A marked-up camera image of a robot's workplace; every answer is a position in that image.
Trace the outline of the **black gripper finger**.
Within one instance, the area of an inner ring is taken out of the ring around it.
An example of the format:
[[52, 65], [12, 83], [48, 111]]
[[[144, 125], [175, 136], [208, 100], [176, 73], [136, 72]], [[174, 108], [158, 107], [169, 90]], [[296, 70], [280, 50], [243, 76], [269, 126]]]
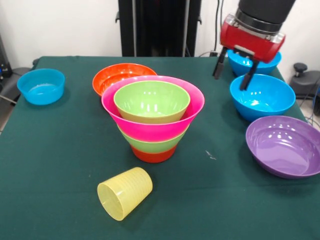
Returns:
[[225, 59], [225, 56], [226, 56], [226, 53], [227, 53], [227, 48], [224, 46], [221, 50], [221, 53], [218, 57], [218, 60], [217, 60], [217, 63], [215, 65], [215, 68], [214, 68], [214, 71], [212, 73], [212, 76], [218, 80], [220, 78], [220, 75], [223, 71], [223, 68], [224, 68], [224, 59]]
[[252, 60], [252, 67], [250, 68], [249, 72], [244, 75], [243, 80], [241, 82], [241, 85], [239, 87], [239, 89], [241, 91], [247, 90], [247, 88], [252, 80], [253, 75], [256, 73], [258, 65], [259, 65], [259, 61]]

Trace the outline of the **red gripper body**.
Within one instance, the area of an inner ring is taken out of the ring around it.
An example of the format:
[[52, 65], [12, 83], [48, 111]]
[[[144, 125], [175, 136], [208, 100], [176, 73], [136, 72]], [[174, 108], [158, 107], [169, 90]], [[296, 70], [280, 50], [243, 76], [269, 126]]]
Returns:
[[228, 14], [220, 30], [220, 56], [225, 58], [227, 50], [241, 53], [258, 62], [269, 63], [279, 52], [286, 35], [259, 33], [246, 28], [233, 14]]

